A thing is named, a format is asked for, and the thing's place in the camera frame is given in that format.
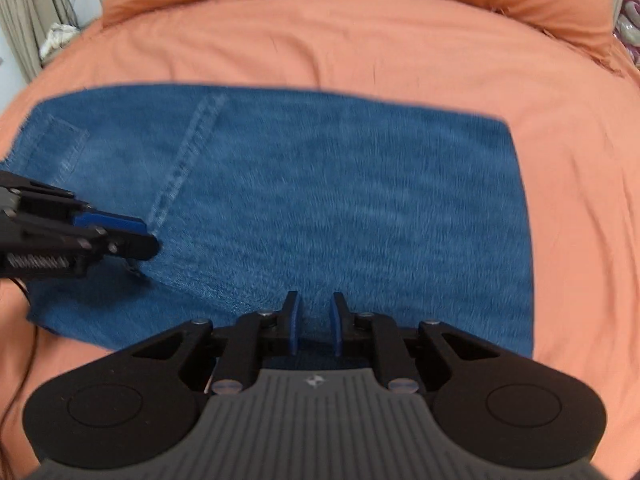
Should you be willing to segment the beige curtain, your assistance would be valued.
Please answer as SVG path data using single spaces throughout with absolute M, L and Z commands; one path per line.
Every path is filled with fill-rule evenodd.
M 62 52 L 40 61 L 39 48 L 53 23 L 74 25 L 82 32 L 102 14 L 103 1 L 1 0 L 1 35 L 24 79 L 35 79 Z

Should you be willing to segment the blue denim jeans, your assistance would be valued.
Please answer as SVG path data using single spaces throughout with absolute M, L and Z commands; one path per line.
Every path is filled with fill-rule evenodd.
M 38 104 L 2 168 L 145 221 L 151 261 L 32 284 L 30 318 L 119 349 L 192 318 L 217 326 L 291 290 L 304 334 L 329 303 L 439 320 L 530 356 L 532 242 L 500 120 L 337 94 L 120 86 Z

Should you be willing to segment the white cloth on nightstand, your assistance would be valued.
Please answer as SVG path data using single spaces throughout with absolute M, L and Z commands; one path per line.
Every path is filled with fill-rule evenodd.
M 40 61 L 44 62 L 59 50 L 64 49 L 80 34 L 74 25 L 53 23 L 39 48 Z

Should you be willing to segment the pink plush toy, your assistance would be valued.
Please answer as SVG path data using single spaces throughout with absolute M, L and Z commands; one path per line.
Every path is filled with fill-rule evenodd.
M 623 0 L 620 14 L 616 18 L 614 35 L 624 45 L 634 66 L 640 60 L 640 15 L 639 0 Z

